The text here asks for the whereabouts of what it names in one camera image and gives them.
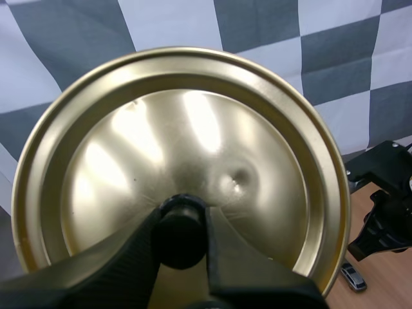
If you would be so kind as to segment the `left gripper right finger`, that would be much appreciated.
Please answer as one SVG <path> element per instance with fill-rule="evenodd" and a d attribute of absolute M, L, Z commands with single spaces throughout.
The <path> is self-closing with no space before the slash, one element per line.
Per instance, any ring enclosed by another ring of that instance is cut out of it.
<path fill-rule="evenodd" d="M 231 308 L 325 308 L 316 284 L 258 252 L 218 208 L 205 212 L 210 295 Z"/>

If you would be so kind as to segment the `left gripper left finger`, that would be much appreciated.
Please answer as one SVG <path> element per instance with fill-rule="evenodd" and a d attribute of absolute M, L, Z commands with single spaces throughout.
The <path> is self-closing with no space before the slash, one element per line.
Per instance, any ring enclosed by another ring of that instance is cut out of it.
<path fill-rule="evenodd" d="M 160 263 L 151 234 L 161 212 L 89 249 L 1 283 L 1 308 L 146 308 Z"/>

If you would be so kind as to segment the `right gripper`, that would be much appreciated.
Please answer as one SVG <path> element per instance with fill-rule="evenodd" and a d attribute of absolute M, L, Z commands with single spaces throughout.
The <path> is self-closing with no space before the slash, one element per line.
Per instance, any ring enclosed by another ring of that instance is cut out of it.
<path fill-rule="evenodd" d="M 372 210 L 364 217 L 365 227 L 348 245 L 349 253 L 362 261 L 372 254 L 403 252 L 411 248 L 411 197 L 396 198 L 383 190 L 370 196 Z"/>

